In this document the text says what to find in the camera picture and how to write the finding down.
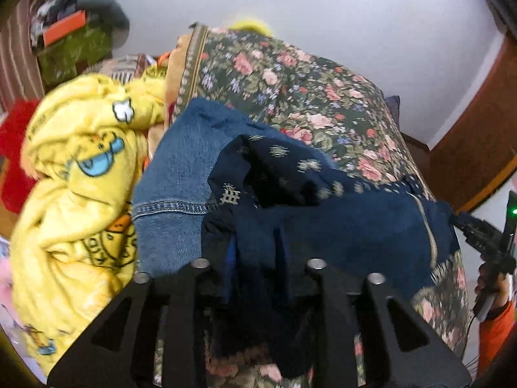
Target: hand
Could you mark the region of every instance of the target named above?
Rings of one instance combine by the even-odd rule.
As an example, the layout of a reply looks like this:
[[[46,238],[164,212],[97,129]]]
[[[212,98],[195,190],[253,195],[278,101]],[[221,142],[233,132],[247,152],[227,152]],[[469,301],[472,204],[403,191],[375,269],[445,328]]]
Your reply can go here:
[[[475,293],[478,294],[485,287],[485,278],[488,274],[488,266],[487,263],[481,264],[479,267],[479,277],[478,277],[478,285],[474,289]],[[508,299],[510,299],[510,282],[503,276],[503,274],[499,274],[497,282],[494,286],[494,289],[497,290],[497,297],[495,298],[494,304],[492,305],[492,309],[501,308],[506,305]]]

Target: striped fabric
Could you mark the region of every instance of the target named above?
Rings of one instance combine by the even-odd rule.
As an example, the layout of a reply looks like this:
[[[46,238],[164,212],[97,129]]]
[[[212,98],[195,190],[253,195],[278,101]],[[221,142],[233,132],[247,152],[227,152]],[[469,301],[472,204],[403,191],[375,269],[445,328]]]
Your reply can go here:
[[[0,113],[16,100],[45,95],[38,62],[30,48],[29,19],[37,0],[20,0],[0,31]]]

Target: person's arm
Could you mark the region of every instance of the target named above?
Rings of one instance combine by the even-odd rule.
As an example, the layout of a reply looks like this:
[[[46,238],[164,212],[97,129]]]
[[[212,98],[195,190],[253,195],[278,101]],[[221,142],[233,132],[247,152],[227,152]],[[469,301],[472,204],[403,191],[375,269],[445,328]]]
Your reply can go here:
[[[476,294],[485,285],[483,280],[486,274],[485,264],[479,267],[479,274]],[[478,376],[483,374],[490,366],[515,322],[515,305],[510,300],[509,282],[502,274],[499,276],[497,289],[499,293],[487,315],[487,319],[479,324]]]

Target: triangular cutout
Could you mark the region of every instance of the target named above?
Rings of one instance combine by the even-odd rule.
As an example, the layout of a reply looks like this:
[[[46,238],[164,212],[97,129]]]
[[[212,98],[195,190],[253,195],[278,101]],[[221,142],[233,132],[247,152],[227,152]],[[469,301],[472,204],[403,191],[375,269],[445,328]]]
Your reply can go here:
[[[410,352],[429,343],[427,335],[418,328],[407,312],[394,299],[388,301],[388,311],[399,348]]]
[[[113,352],[121,348],[122,336],[131,309],[131,298],[126,297],[91,338],[91,343]]]

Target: yellow round object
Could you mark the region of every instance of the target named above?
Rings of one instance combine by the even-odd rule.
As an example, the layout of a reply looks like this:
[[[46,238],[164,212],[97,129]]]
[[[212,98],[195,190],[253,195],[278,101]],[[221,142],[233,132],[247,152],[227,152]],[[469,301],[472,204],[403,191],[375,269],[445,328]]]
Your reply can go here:
[[[259,20],[241,20],[240,22],[234,23],[229,28],[236,30],[251,30],[252,32],[259,33],[260,35],[264,35],[269,38],[273,37],[273,32],[270,30],[270,28]]]

